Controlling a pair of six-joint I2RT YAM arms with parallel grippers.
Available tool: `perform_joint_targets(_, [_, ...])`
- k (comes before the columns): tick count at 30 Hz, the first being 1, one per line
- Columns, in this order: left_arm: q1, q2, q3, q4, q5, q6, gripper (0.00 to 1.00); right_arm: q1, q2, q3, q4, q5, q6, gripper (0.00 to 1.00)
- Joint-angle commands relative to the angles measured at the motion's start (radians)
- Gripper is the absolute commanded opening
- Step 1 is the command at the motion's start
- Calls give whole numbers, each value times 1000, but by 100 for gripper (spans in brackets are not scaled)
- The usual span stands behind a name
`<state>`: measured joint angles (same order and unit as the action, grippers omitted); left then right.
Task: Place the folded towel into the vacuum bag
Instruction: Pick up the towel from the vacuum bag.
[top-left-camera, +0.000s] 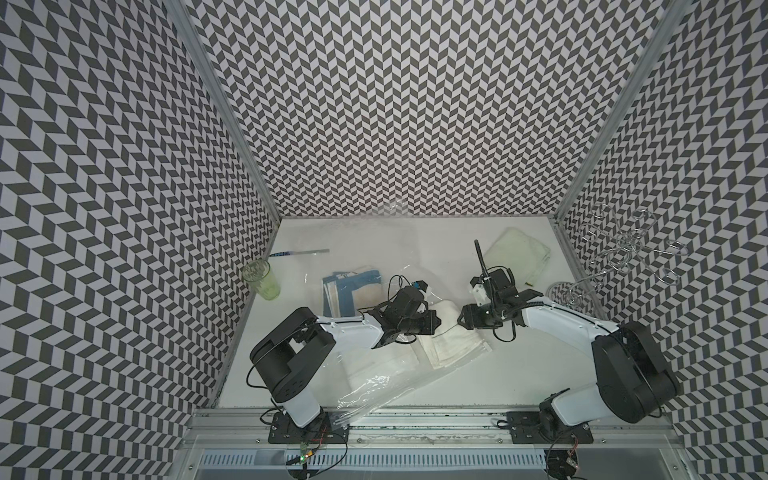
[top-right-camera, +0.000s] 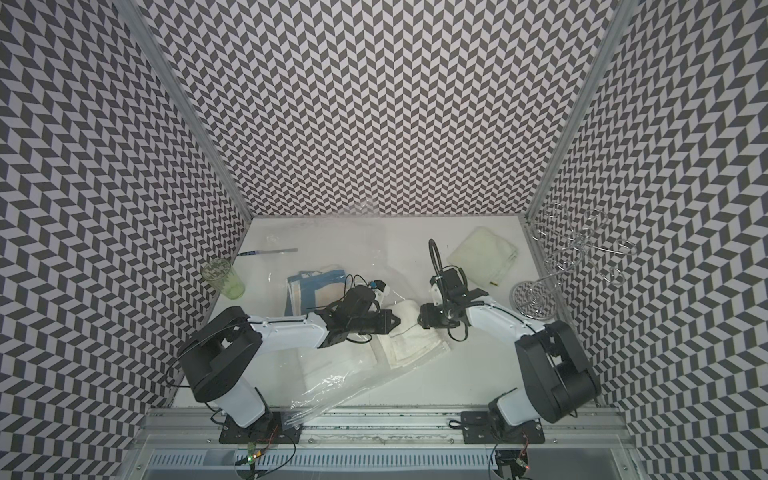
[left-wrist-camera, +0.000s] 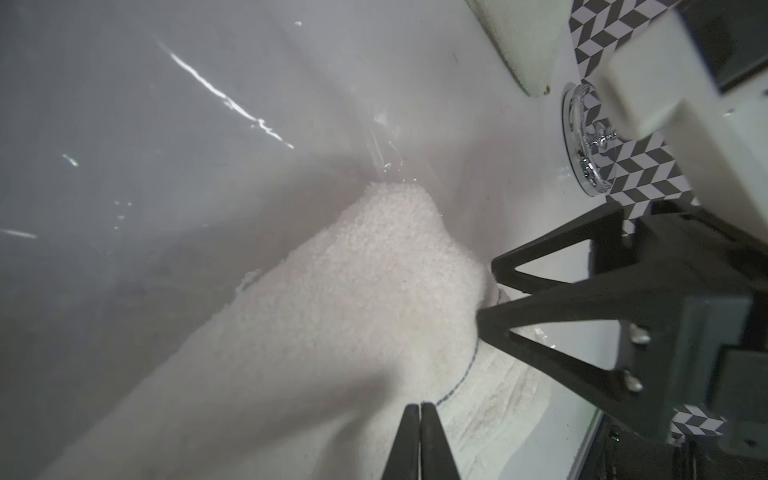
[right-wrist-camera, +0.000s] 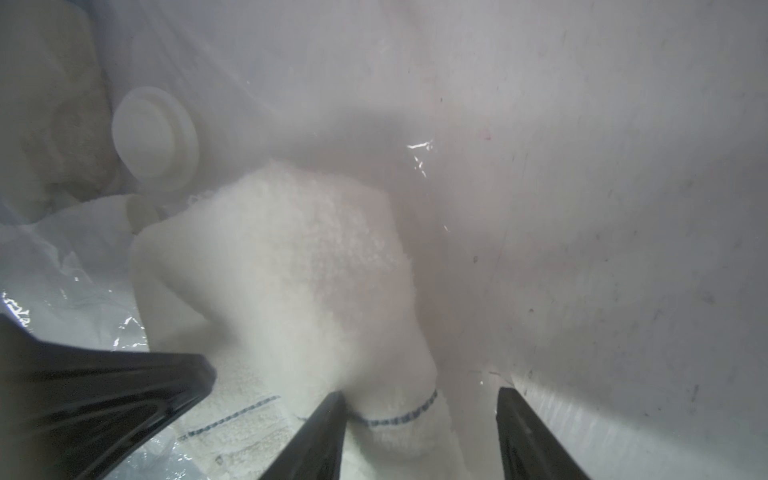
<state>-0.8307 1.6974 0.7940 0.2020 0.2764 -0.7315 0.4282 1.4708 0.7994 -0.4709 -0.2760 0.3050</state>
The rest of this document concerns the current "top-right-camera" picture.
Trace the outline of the white towel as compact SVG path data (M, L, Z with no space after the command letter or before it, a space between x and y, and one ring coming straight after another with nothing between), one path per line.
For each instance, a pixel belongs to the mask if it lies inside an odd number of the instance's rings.
M411 368L450 351L436 330L424 329L418 323L420 305L414 300L401 300L385 309L400 319L400 324L387 335L377 335L390 369Z
M377 359L369 344L345 341L328 348L303 350L299 364L306 385L312 386L374 368Z

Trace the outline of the pale green cloth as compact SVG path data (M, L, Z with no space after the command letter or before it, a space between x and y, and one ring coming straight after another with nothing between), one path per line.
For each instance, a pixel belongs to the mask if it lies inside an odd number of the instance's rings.
M518 256L518 248L486 227L477 227L453 250L448 263L477 286L498 286Z

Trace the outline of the blue and cream towel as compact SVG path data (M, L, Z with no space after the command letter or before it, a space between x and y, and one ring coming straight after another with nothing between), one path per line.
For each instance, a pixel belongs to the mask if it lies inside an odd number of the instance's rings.
M300 271L287 278L284 314L298 316L340 300L345 293L346 272L342 268Z

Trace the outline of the clear plastic vacuum bag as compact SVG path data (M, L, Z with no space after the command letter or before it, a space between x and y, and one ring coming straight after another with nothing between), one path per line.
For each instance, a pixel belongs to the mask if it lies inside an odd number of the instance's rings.
M288 403L286 425L302 425L447 354L445 339L417 323L411 282L390 264L378 219L278 220L263 228L272 292L287 316L314 314L328 329L320 348L297 351L304 390Z

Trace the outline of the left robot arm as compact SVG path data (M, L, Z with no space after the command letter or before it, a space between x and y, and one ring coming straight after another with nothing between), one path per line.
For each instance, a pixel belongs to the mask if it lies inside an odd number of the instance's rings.
M351 334L390 334L401 319L380 306L380 295L358 285L325 307L278 318L229 307L193 334L176 360L196 401L215 404L235 425L248 428L268 413L258 389L244 378L252 360L294 348L333 347Z

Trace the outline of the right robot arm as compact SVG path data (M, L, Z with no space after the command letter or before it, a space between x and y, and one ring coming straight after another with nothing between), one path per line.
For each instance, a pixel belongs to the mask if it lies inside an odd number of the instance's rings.
M501 306L488 292L469 289L456 267L434 273L430 293L432 301L418 315L422 328L475 328L515 350L521 384L489 403L491 417L502 425L555 423L601 393L593 365L567 323L528 319Z

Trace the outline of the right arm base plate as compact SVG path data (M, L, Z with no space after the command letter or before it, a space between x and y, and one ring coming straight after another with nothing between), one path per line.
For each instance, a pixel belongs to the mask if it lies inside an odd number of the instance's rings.
M462 411L460 430L465 444L544 444L543 427L536 420L509 425L501 416L488 411Z

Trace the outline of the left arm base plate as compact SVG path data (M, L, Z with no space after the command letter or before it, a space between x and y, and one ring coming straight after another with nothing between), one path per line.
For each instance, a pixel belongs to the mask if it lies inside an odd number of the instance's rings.
M218 443L224 445L245 445L248 443L298 444L302 427L289 427L283 421L283 412L270 410L248 427L239 426L227 415Z

